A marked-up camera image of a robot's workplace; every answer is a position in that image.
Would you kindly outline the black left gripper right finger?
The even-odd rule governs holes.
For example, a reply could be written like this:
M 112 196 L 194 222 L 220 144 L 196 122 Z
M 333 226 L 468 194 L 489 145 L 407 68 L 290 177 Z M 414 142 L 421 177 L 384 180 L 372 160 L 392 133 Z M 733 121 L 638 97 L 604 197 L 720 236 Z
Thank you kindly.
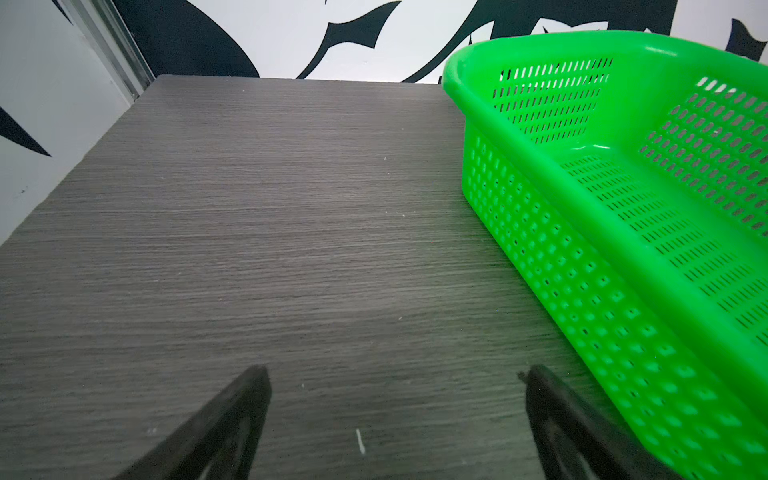
M 551 370 L 520 371 L 525 408 L 547 479 L 679 479 Z

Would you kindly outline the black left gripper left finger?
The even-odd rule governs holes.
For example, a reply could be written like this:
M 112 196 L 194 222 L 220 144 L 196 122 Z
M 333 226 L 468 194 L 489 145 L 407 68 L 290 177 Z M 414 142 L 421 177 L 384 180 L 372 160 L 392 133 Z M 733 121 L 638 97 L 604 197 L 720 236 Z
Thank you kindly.
M 272 388 L 268 370 L 247 368 L 118 479 L 247 479 Z

